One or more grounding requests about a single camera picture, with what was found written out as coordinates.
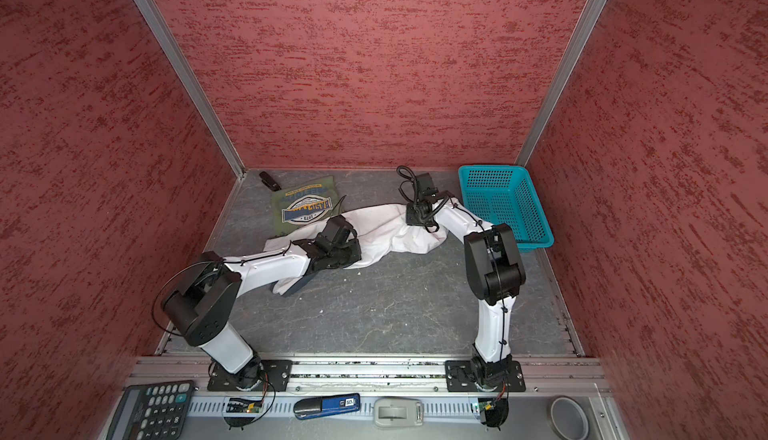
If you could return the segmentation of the white grey-trimmed tank top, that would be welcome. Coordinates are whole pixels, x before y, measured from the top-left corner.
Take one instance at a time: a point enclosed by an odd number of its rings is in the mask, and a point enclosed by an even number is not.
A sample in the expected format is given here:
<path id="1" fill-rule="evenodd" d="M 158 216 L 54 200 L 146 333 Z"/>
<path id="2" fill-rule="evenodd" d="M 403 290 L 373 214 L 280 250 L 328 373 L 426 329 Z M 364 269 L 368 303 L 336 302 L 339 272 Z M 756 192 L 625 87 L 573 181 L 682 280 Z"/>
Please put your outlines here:
<path id="1" fill-rule="evenodd" d="M 480 230 L 480 220 L 463 210 L 457 199 L 451 198 L 434 216 L 439 229 L 431 232 L 421 226 L 406 223 L 406 207 L 386 204 L 351 210 L 345 218 L 358 233 L 361 260 L 351 267 L 365 268 L 390 252 L 427 254 L 440 246 L 448 234 L 459 240 Z"/>

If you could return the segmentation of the olive green tank top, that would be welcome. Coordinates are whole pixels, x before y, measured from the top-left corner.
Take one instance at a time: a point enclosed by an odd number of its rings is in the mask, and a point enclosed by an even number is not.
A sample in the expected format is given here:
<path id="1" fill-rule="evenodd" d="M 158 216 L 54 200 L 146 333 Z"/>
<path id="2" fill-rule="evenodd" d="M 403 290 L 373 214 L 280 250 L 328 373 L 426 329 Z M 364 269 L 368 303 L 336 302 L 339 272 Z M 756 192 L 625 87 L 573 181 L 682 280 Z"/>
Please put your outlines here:
<path id="1" fill-rule="evenodd" d="M 275 236 L 327 219 L 338 211 L 339 199 L 333 176 L 273 192 L 270 205 Z"/>

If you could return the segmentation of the teal plastic basket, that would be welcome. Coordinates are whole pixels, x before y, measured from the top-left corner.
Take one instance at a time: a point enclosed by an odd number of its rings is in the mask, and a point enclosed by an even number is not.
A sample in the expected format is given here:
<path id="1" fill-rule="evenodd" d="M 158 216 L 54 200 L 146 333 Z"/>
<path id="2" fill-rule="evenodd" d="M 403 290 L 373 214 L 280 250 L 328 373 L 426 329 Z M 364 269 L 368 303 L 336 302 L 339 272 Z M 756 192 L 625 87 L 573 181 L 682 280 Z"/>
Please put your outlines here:
<path id="1" fill-rule="evenodd" d="M 458 176 L 463 205 L 484 221 L 507 224 L 521 252 L 554 244 L 546 214 L 524 167 L 466 165 L 459 168 Z"/>

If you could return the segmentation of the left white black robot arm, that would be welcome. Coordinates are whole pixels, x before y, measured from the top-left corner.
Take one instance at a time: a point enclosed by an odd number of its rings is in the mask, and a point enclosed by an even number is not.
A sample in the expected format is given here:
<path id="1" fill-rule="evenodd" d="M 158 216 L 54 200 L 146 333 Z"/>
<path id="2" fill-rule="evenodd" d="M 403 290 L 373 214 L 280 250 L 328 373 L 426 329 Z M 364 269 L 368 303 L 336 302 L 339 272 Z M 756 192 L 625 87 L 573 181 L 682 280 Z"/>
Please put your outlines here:
<path id="1" fill-rule="evenodd" d="M 259 355 L 230 322 L 237 299 L 267 285 L 292 295 L 318 273 L 361 259 L 357 231 L 337 215 L 315 237 L 291 240 L 277 250 L 244 257 L 204 253 L 169 280 L 172 288 L 160 307 L 187 344 L 212 359 L 221 378 L 234 389 L 251 391 L 266 385 L 267 374 Z"/>

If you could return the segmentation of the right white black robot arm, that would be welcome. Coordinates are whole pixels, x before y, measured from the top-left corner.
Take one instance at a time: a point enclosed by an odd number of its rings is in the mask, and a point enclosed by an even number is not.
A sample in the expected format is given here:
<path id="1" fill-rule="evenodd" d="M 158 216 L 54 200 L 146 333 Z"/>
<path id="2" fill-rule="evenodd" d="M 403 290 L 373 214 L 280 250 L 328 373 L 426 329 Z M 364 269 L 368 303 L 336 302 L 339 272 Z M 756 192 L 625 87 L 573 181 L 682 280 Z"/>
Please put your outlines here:
<path id="1" fill-rule="evenodd" d="M 471 213 L 430 174 L 396 168 L 398 191 L 406 200 L 406 223 L 430 233 L 445 230 L 464 247 L 466 278 L 478 300 L 478 331 L 470 360 L 471 378 L 483 390 L 504 388 L 515 375 L 509 344 L 511 310 L 526 281 L 514 232 Z"/>

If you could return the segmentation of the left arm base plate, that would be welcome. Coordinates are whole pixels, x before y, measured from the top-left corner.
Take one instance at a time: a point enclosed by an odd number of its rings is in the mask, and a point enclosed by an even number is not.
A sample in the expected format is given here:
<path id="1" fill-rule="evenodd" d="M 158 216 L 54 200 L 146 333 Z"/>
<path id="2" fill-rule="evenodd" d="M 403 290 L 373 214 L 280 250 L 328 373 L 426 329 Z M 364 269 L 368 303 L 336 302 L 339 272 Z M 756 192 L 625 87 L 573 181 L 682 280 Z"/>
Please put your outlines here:
<path id="1" fill-rule="evenodd" d="M 286 390 L 293 362 L 252 359 L 239 373 L 230 373 L 217 361 L 209 364 L 207 390 L 211 392 L 257 392 L 272 388 Z"/>

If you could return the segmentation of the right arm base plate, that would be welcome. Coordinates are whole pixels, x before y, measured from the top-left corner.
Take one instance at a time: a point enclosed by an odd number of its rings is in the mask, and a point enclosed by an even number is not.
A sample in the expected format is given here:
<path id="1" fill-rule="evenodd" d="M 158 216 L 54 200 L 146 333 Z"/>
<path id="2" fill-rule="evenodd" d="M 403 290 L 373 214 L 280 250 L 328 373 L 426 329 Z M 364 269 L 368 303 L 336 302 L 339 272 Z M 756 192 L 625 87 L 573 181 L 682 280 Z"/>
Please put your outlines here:
<path id="1" fill-rule="evenodd" d="M 482 359 L 448 360 L 444 363 L 449 392 L 521 393 L 526 383 L 521 364 L 507 358 L 491 364 Z"/>

